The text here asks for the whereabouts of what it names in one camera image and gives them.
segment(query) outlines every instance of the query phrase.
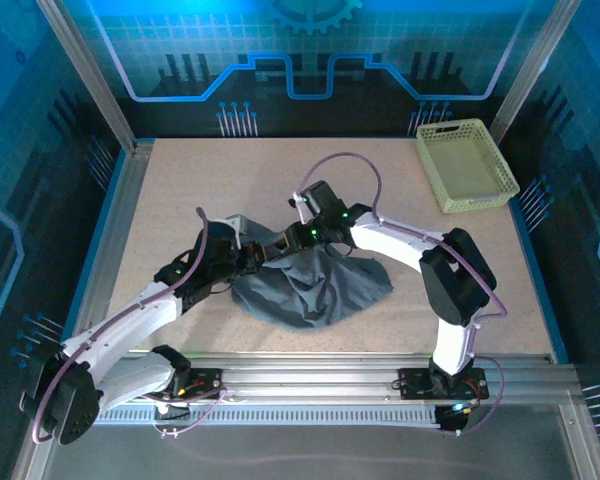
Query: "floor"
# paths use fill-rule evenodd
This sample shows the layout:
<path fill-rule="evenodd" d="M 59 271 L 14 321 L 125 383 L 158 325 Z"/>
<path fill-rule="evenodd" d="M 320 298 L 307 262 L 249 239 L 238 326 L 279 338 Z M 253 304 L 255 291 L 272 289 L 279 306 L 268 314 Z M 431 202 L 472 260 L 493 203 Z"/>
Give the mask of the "floor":
<path fill-rule="evenodd" d="M 492 353 L 551 353 L 542 314 L 507 207 L 442 215 L 409 139 L 159 139 L 137 205 L 110 312 L 133 299 L 163 265 L 193 245 L 201 228 L 195 207 L 210 218 L 242 213 L 273 229 L 297 220 L 287 199 L 308 169 L 338 151 L 374 160 L 383 175 L 381 213 L 413 226 L 468 230 L 498 278 L 509 308 L 505 321 L 486 324 L 476 349 Z M 375 179 L 362 162 L 341 159 L 320 169 L 345 203 L 370 203 Z M 323 330 L 293 331 L 250 317 L 228 294 L 205 300 L 142 343 L 168 343 L 183 352 L 409 352 L 435 346 L 437 319 L 420 276 L 369 252 L 387 269 L 394 292 Z"/>

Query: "gear graphic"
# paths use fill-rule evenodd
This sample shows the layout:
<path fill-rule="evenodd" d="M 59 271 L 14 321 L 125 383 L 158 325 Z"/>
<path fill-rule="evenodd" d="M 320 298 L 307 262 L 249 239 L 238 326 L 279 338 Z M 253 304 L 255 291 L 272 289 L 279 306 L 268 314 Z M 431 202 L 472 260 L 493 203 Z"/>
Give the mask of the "gear graphic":
<path fill-rule="evenodd" d="M 354 8 L 361 7 L 360 0 L 266 0 L 264 4 L 269 18 L 277 20 L 281 28 L 307 35 L 340 27 L 343 19 L 351 20 Z"/>
<path fill-rule="evenodd" d="M 16 47 L 28 45 L 38 30 L 35 0 L 0 0 L 0 30 Z"/>

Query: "wire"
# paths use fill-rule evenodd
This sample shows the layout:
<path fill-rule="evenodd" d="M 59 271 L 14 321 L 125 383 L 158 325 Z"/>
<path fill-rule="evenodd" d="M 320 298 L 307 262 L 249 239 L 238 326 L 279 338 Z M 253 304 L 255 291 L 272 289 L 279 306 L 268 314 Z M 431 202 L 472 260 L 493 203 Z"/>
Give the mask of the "wire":
<path fill-rule="evenodd" d="M 394 380 L 393 382 L 391 382 L 391 389 L 392 390 L 400 390 L 401 386 L 405 386 L 407 388 L 410 388 L 411 390 L 413 390 L 414 392 L 416 392 L 418 395 L 424 395 L 425 393 L 429 393 L 433 391 L 433 388 L 430 388 L 429 390 L 424 390 L 422 388 L 416 388 L 413 385 L 410 385 L 406 382 L 406 380 L 402 379 L 402 378 L 398 378 L 397 380 Z"/>
<path fill-rule="evenodd" d="M 163 435 L 163 436 L 168 435 L 170 437 L 177 437 L 178 435 L 180 435 L 182 433 L 186 433 L 190 430 L 193 430 L 198 425 L 200 425 L 202 422 L 204 422 L 207 418 L 209 418 L 209 416 L 216 410 L 216 408 L 218 408 L 218 406 L 220 406 L 220 403 L 222 402 L 222 399 L 224 398 L 224 396 L 226 394 L 227 394 L 226 388 L 220 389 L 220 396 L 218 397 L 218 400 L 216 400 L 216 403 L 214 403 L 213 406 L 209 410 L 207 410 L 204 415 L 202 415 L 198 420 L 193 422 L 191 425 L 188 425 L 188 426 L 186 426 L 184 428 L 180 428 L 180 429 L 174 429 L 171 432 L 167 431 L 166 427 L 164 427 L 164 430 L 160 430 L 158 425 L 156 425 L 155 423 L 153 424 L 153 428 L 155 428 L 161 435 Z"/>
<path fill-rule="evenodd" d="M 211 292 L 211 295 L 220 295 L 221 293 L 228 292 L 229 290 L 231 290 L 231 287 L 233 287 L 233 283 L 229 283 L 229 286 L 224 290 L 220 290 L 218 292 Z"/>
<path fill-rule="evenodd" d="M 189 410 L 188 408 L 185 409 L 184 407 L 182 408 L 182 410 L 186 410 L 187 413 L 181 413 L 180 415 L 176 415 L 175 417 L 163 418 L 162 420 L 168 420 L 168 421 L 172 422 L 173 420 L 179 420 L 181 418 L 191 416 L 191 410 Z"/>
<path fill-rule="evenodd" d="M 466 383 L 467 385 L 469 385 L 469 388 L 471 388 L 471 390 L 473 390 L 473 393 L 476 394 L 476 400 L 478 401 L 478 404 L 476 405 L 476 407 L 480 406 L 480 400 L 482 399 L 480 396 L 480 389 L 477 388 L 475 386 L 475 384 L 471 381 L 471 380 L 465 380 L 464 383 Z"/>
<path fill-rule="evenodd" d="M 468 429 L 463 430 L 460 434 L 461 437 L 464 437 L 465 435 L 470 435 L 471 433 L 478 430 L 480 427 L 484 426 L 484 424 L 487 423 L 487 421 L 493 416 L 493 414 L 496 413 L 496 410 L 498 409 L 498 406 L 500 405 L 500 402 L 502 401 L 502 397 L 504 395 L 504 372 L 502 371 L 502 366 L 500 365 L 500 363 L 498 363 L 498 361 L 493 357 L 476 355 L 475 358 L 477 358 L 478 360 L 487 360 L 496 366 L 496 368 L 498 369 L 498 373 L 500 374 L 500 390 L 498 391 L 498 396 L 496 397 L 495 401 L 493 402 L 493 405 L 491 406 L 487 414 L 484 417 L 482 417 L 478 423 L 469 427 Z"/>
<path fill-rule="evenodd" d="M 173 398 L 171 400 L 164 400 L 162 398 L 158 398 L 154 395 L 151 395 L 150 393 L 141 395 L 141 398 L 146 398 L 148 400 L 152 400 L 157 403 L 165 403 L 167 405 L 181 405 L 183 403 L 193 404 L 199 400 L 203 400 L 205 398 L 212 397 L 213 395 L 220 393 L 223 390 L 226 391 L 226 388 L 225 387 L 216 387 L 216 388 L 209 390 L 208 392 L 204 392 L 204 393 L 201 393 L 201 394 L 193 396 L 193 397 Z"/>
<path fill-rule="evenodd" d="M 329 247 L 331 245 L 325 245 L 324 247 L 324 251 L 327 253 L 327 255 L 329 255 L 331 258 L 347 258 L 349 255 L 351 255 L 351 252 L 353 252 L 353 247 L 349 247 L 349 251 L 347 253 L 340 253 L 336 250 L 336 253 L 338 255 L 333 255 L 329 252 Z"/>
<path fill-rule="evenodd" d="M 58 384 L 60 383 L 60 380 L 62 379 L 64 374 L 69 370 L 71 365 L 76 363 L 76 361 L 78 360 L 80 355 L 82 355 L 90 347 L 90 345 L 93 342 L 95 342 L 103 333 L 105 333 L 109 328 L 111 328 L 113 325 L 115 325 L 120 320 L 125 318 L 127 315 L 135 312 L 139 308 L 144 309 L 147 304 L 149 304 L 155 300 L 158 300 L 159 298 L 162 298 L 163 296 L 168 295 L 169 293 L 176 290 L 178 287 L 180 287 L 180 285 L 182 285 L 184 282 L 186 282 L 189 279 L 189 277 L 191 277 L 191 275 L 193 275 L 193 272 L 195 272 L 196 268 L 198 268 L 198 265 L 200 265 L 200 262 L 202 261 L 204 251 L 207 246 L 207 237 L 209 235 L 209 221 L 207 220 L 207 216 L 204 213 L 204 210 L 202 208 L 197 207 L 196 213 L 202 219 L 202 223 L 203 223 L 202 241 L 201 241 L 201 245 L 200 245 L 200 250 L 198 251 L 198 255 L 197 255 L 195 261 L 193 262 L 193 264 L 191 265 L 191 268 L 189 268 L 189 270 L 187 270 L 187 272 L 184 274 L 184 276 L 180 280 L 178 280 L 176 283 L 174 283 L 173 285 L 165 288 L 164 290 L 161 290 L 160 292 L 158 292 L 154 295 L 151 295 L 150 297 L 148 297 L 145 300 L 142 300 L 138 303 L 134 303 L 133 305 L 129 305 L 127 308 L 125 308 L 118 314 L 111 317 L 103 325 L 101 325 L 95 332 L 93 332 L 93 334 L 91 334 L 91 336 L 82 345 L 80 345 L 78 347 L 78 349 L 67 359 L 67 361 L 60 367 L 58 372 L 51 379 L 51 382 L 49 382 L 49 386 L 47 387 L 44 394 L 42 395 L 42 398 L 40 399 L 40 405 L 38 406 L 38 410 L 36 411 L 36 415 L 33 419 L 33 427 L 32 427 L 32 431 L 31 431 L 31 438 L 34 441 L 34 443 L 36 443 L 36 444 L 44 443 L 44 442 L 51 440 L 51 438 L 53 437 L 51 434 L 47 435 L 46 437 L 40 437 L 40 427 L 41 427 L 41 423 L 42 423 L 42 417 L 43 417 L 44 412 L 46 411 L 47 407 L 49 406 L 49 401 L 51 400 L 51 396 L 53 395 L 53 392 L 55 391 Z"/>
<path fill-rule="evenodd" d="M 462 257 L 462 255 L 460 255 L 454 248 L 450 247 L 449 245 L 447 245 L 446 243 L 444 243 L 441 240 L 438 240 L 435 237 L 430 237 L 430 236 L 426 235 L 425 233 L 419 232 L 417 230 L 406 227 L 404 225 L 397 225 L 395 223 L 386 221 L 385 219 L 380 217 L 380 215 L 378 214 L 378 202 L 380 201 L 380 196 L 382 195 L 382 177 L 380 175 L 380 171 L 378 170 L 378 167 L 376 167 L 374 165 L 374 163 L 371 160 L 369 160 L 367 157 L 365 157 L 364 155 L 361 155 L 359 153 L 354 153 L 354 152 L 338 152 L 338 153 L 333 153 L 331 155 L 324 157 L 322 160 L 319 160 L 313 167 L 311 167 L 309 172 L 302 179 L 302 182 L 300 183 L 300 186 L 298 187 L 298 189 L 294 192 L 294 195 L 295 196 L 300 195 L 299 192 L 301 192 L 304 189 L 307 182 L 309 181 L 309 178 L 311 178 L 311 175 L 313 175 L 313 173 L 321 165 L 328 162 L 329 160 L 332 160 L 332 159 L 338 158 L 338 157 L 357 158 L 357 159 L 365 162 L 367 165 L 369 165 L 369 167 L 371 167 L 371 170 L 373 170 L 373 173 L 376 176 L 377 188 L 376 188 L 376 195 L 373 199 L 373 203 L 371 204 L 371 213 L 373 215 L 373 218 L 378 223 L 380 223 L 380 225 L 384 225 L 387 228 L 389 228 L 390 230 L 393 230 L 396 232 L 406 233 L 407 235 L 411 235 L 413 237 L 419 238 L 425 242 L 427 242 L 427 241 L 431 242 L 434 245 L 445 250 L 458 262 L 458 264 L 460 264 L 467 272 L 469 272 L 469 275 L 471 275 L 471 277 L 473 277 L 473 279 L 478 283 L 478 285 L 480 285 L 480 288 L 482 288 L 482 290 L 484 290 L 484 292 L 487 294 L 489 299 L 492 300 L 497 305 L 498 309 L 500 310 L 499 312 L 483 313 L 481 315 L 476 316 L 476 318 L 474 319 L 474 325 L 475 325 L 476 329 L 480 328 L 480 322 L 483 320 L 486 320 L 488 318 L 504 318 L 507 316 L 507 309 L 504 306 L 504 304 L 502 303 L 502 301 L 500 300 L 500 298 L 498 298 L 498 296 L 491 289 L 491 287 L 489 287 L 489 285 L 487 285 L 487 282 L 484 281 L 484 279 L 480 276 L 480 274 L 476 271 L 476 269 L 473 268 L 473 266 L 467 260 L 465 260 L 464 257 Z M 473 350 L 474 341 L 475 341 L 475 329 L 470 332 L 470 336 L 469 336 L 469 349 L 470 350 Z"/>

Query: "gray cloth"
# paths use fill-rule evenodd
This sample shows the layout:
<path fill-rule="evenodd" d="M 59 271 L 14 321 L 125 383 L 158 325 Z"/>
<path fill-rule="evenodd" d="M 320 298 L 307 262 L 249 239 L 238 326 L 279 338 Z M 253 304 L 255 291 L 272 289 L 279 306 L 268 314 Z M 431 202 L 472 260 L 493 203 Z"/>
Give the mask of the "gray cloth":
<path fill-rule="evenodd" d="M 247 221 L 245 239 L 265 243 L 273 232 Z M 254 274 L 237 278 L 232 298 L 257 318 L 291 328 L 320 328 L 364 310 L 393 291 L 376 260 L 331 257 L 313 248 L 265 263 Z"/>

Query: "enclosure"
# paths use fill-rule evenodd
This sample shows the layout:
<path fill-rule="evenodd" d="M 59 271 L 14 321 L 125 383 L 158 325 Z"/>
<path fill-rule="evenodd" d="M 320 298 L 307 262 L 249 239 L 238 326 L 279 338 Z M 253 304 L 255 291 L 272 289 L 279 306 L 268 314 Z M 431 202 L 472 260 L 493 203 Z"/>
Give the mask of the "enclosure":
<path fill-rule="evenodd" d="M 520 191 L 443 214 L 418 128 L 467 119 Z M 228 291 L 133 346 L 128 361 L 168 344 L 223 369 L 234 404 L 204 428 L 161 441 L 131 402 L 74 445 L 33 446 L 19 400 L 41 340 L 131 302 L 193 248 L 196 207 L 283 231 L 305 174 L 337 152 L 377 166 L 383 216 L 465 229 L 496 276 L 509 318 L 485 323 L 475 350 L 502 363 L 507 391 L 480 433 L 379 420 L 421 407 L 392 378 L 426 367 L 439 327 L 417 271 L 357 249 L 348 260 L 378 261 L 390 286 L 328 326 L 267 321 Z M 377 186 L 355 158 L 312 179 L 347 206 Z M 504 382 L 476 363 L 493 405 Z M 0 1 L 0 479 L 144 479 L 165 465 L 194 478 L 600 478 L 596 395 L 600 0 Z M 326 417 L 280 420 L 311 412 Z"/>

